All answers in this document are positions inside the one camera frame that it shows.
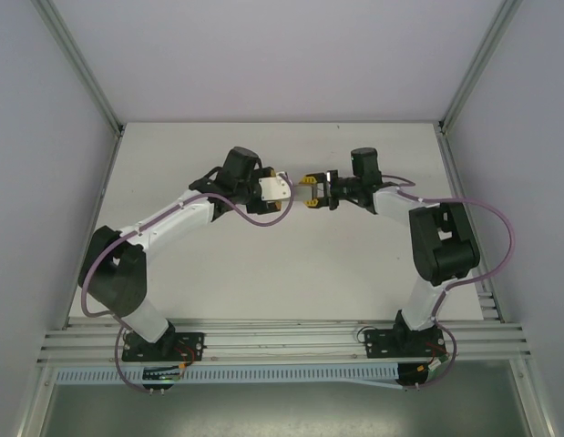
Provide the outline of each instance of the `black bracket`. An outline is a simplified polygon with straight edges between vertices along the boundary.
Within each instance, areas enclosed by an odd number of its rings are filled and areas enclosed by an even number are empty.
[[[137,333],[131,332],[125,338],[126,347],[121,359],[125,362],[181,362],[202,361],[205,349],[203,332],[175,332],[170,324],[167,332],[156,343],[148,343]]]
[[[436,345],[436,355],[445,354],[444,335],[437,326],[426,330],[409,330],[401,311],[397,312],[391,330],[364,331],[366,358],[431,358]]]
[[[417,273],[434,286],[464,278],[480,262],[476,237],[462,204],[412,209],[409,228]],[[448,235],[442,239],[440,232]]]

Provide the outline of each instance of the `white cable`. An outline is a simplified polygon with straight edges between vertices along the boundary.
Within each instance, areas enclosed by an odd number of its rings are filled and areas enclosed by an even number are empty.
[[[404,388],[403,385],[388,384],[386,382],[377,382],[377,381],[369,381],[369,380],[337,380],[337,381],[350,382],[352,384],[360,384],[360,385],[370,385],[372,387],[383,387],[384,389],[402,390]]]

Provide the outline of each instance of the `black mounting plate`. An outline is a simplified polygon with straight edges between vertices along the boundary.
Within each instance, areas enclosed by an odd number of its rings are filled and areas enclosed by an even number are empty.
[[[439,348],[445,348],[444,345],[440,345],[440,342],[444,339],[444,335],[442,331],[436,327],[412,332],[413,340],[408,341],[405,347],[402,348],[395,336],[394,330],[365,330],[364,349],[366,350],[366,358],[431,359],[433,349],[430,348],[427,343],[437,345]],[[436,351],[436,356],[442,354],[441,351]]]
[[[205,348],[205,334],[202,332],[175,332],[174,347],[163,356],[159,348],[154,343],[138,341],[138,334],[131,332],[126,335],[126,344],[137,344],[135,347],[124,349],[121,360],[125,362],[180,362],[182,355],[179,349],[187,356],[187,361],[191,361],[190,351],[194,351],[194,360],[202,361],[202,352]]]

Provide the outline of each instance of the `robotic arm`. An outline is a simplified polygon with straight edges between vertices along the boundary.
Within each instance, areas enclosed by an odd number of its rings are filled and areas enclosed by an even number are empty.
[[[177,335],[147,299],[148,264],[171,242],[210,224],[235,205],[245,205],[248,214],[279,211],[281,200],[291,195],[290,188],[283,173],[264,168],[255,153],[235,147],[222,167],[194,181],[151,217],[120,230],[99,228],[87,249],[79,286],[134,330],[133,346],[153,346],[156,359],[167,358]]]
[[[383,180],[374,148],[353,150],[351,160],[352,177],[339,178],[337,170],[305,176],[302,184],[323,193],[305,204],[334,210],[341,200],[348,201],[410,228],[418,273],[413,292],[398,311],[391,330],[365,333],[365,347],[368,358],[428,356],[426,343],[437,344],[443,339],[434,321],[446,288],[480,262],[466,209],[460,203],[427,204],[421,198],[402,196],[400,187]]]

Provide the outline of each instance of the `enclosure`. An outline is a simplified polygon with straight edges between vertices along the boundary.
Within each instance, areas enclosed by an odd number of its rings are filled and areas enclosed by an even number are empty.
[[[203,361],[164,397],[121,386],[116,322],[77,301],[91,235],[235,146],[293,181],[348,175],[350,151],[375,147],[416,195],[506,213],[513,259],[441,311],[449,376],[344,382],[398,363],[356,334],[411,293],[408,229],[296,204],[271,229],[220,218],[154,260],[150,299],[206,334]],[[469,217],[474,274],[490,271],[506,230]],[[0,0],[0,435],[69,430],[564,435],[564,2]]]

